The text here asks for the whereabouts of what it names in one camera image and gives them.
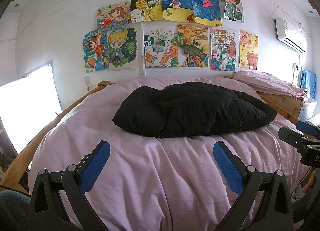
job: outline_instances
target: cartoon boy drawing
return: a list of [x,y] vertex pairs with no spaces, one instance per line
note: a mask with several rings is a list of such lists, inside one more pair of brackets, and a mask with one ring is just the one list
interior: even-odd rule
[[240,3],[240,0],[226,0],[226,8],[224,15],[229,20],[235,21],[235,11],[237,4]]
[[111,31],[108,37],[108,43],[111,47],[110,50],[110,61],[112,63],[119,62],[121,59],[124,58],[124,54],[121,50],[123,44],[129,39],[128,38],[128,30],[125,28],[118,28]]
[[103,60],[106,51],[104,50],[103,46],[100,45],[100,40],[100,34],[92,35],[90,40],[87,41],[86,46],[89,48],[90,52],[96,51],[96,58],[100,57],[100,59]]
[[118,21],[118,22],[123,21],[124,17],[127,17],[127,15],[128,14],[121,7],[117,7],[111,10],[108,13],[107,18],[99,23],[101,25],[101,29],[108,28],[114,21]]

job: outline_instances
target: black pillow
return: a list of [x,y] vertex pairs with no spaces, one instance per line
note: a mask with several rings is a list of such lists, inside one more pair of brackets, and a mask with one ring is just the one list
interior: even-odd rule
[[244,92],[186,82],[163,90],[138,88],[112,121],[134,134],[167,138],[253,130],[276,115],[273,107]]

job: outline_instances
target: bed rail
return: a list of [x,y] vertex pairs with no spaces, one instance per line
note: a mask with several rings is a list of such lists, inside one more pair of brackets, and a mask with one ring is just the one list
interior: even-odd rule
[[45,135],[53,129],[57,124],[67,115],[73,108],[79,105],[87,96],[96,93],[100,90],[103,90],[106,86],[112,84],[111,81],[102,81],[98,84],[98,87],[94,90],[88,92],[82,98],[78,99],[71,106],[63,110],[53,121],[45,126],[31,141],[28,145],[22,150],[20,154],[13,160],[7,171],[4,173],[2,180],[0,181],[1,185],[17,189],[19,191],[27,193],[27,191],[19,184],[19,181],[29,164],[31,163],[33,156],[40,145],[42,139]]

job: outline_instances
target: drawing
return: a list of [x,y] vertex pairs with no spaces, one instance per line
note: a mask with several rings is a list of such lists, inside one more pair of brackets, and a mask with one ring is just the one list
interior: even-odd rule
[[222,0],[226,3],[224,18],[244,23],[241,0]]
[[192,0],[162,0],[164,19],[177,22],[194,22]]
[[131,0],[131,23],[162,19],[161,0]]
[[110,70],[137,69],[137,32],[133,27],[108,31]]
[[221,26],[219,0],[192,0],[195,22],[207,26]]
[[240,30],[240,59],[239,67],[257,69],[259,37]]
[[178,25],[178,44],[186,60],[183,67],[208,67],[208,28],[198,25]]
[[109,68],[107,31],[94,30],[83,38],[85,72]]
[[99,8],[97,29],[112,30],[131,24],[130,0]]
[[178,67],[177,33],[172,27],[162,27],[145,34],[146,67]]
[[210,28],[211,70],[236,70],[235,33],[224,29]]

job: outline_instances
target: bed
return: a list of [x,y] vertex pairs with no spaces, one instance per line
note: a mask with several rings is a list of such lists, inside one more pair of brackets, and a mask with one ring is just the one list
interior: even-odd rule
[[[134,135],[112,123],[121,102],[140,86],[157,89],[199,81],[240,90],[273,106],[278,115],[253,131],[156,139]],[[213,230],[237,198],[230,191],[212,156],[216,141],[224,141],[233,154],[259,171],[281,169],[293,190],[308,167],[297,151],[279,141],[280,127],[295,130],[298,119],[263,94],[230,78],[155,79],[139,77],[122,83],[101,83],[44,128],[17,156],[1,184],[18,188],[18,181],[32,160],[30,192],[41,168],[61,171],[78,163],[106,140],[111,156],[93,190],[86,197],[111,230]],[[70,219],[79,224],[61,194]],[[244,226],[253,218],[259,194]]]

